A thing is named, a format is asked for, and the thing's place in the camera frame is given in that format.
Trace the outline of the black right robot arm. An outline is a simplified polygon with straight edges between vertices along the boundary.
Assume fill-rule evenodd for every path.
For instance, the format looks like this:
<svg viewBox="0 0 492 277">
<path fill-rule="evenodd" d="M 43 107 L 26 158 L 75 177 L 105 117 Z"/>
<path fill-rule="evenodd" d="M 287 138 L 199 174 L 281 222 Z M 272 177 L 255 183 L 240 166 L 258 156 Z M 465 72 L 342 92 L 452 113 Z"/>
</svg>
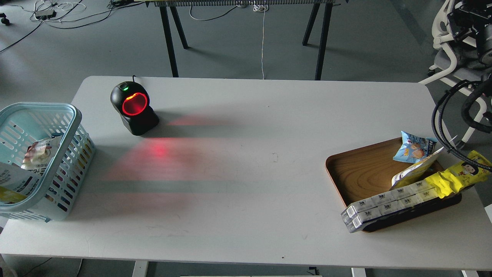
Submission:
<svg viewBox="0 0 492 277">
<path fill-rule="evenodd" d="M 447 15 L 450 33 L 454 41 L 461 42 L 466 38 L 475 39 L 476 61 L 491 67 L 491 1 L 490 0 L 457 0 Z M 461 108 L 461 116 L 470 127 L 484 133 L 491 133 L 491 126 L 475 121 L 470 116 L 473 103 L 482 96 L 491 98 L 491 76 L 482 77 L 476 88 L 467 97 Z"/>
</svg>

